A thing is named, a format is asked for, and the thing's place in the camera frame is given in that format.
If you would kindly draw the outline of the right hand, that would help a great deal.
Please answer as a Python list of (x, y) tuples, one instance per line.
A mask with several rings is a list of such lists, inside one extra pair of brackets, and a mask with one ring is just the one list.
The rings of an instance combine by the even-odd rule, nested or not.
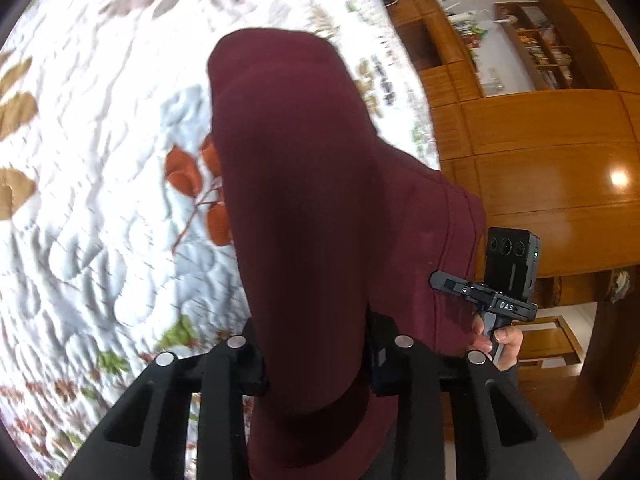
[(495, 330), (494, 339), (487, 337), (484, 329), (483, 320), (478, 314), (474, 315), (471, 349), (489, 354), (494, 344), (498, 344), (502, 348), (500, 359), (497, 361), (498, 369), (506, 372), (518, 364), (518, 354), (523, 342), (523, 333), (518, 326), (509, 325)]

